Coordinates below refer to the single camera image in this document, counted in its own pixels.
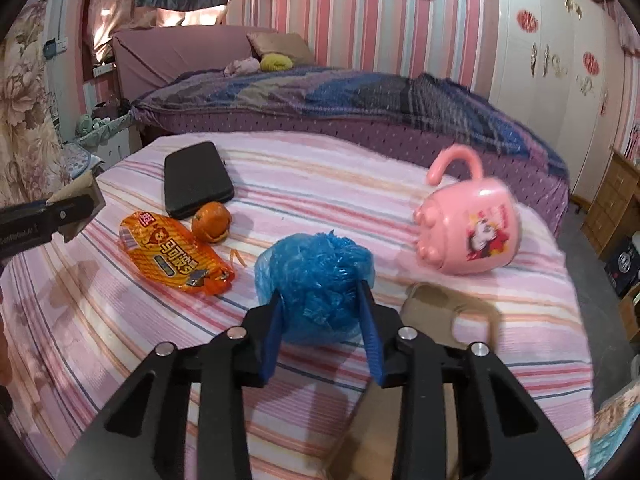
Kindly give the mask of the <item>person left hand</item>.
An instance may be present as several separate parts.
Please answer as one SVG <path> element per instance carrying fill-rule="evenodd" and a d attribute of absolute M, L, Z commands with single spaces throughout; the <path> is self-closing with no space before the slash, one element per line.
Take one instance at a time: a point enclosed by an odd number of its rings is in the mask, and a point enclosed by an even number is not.
<path fill-rule="evenodd" d="M 9 344 L 4 333 L 3 318 L 0 318 L 0 386 L 6 387 L 12 382 L 13 372 L 9 358 Z"/>

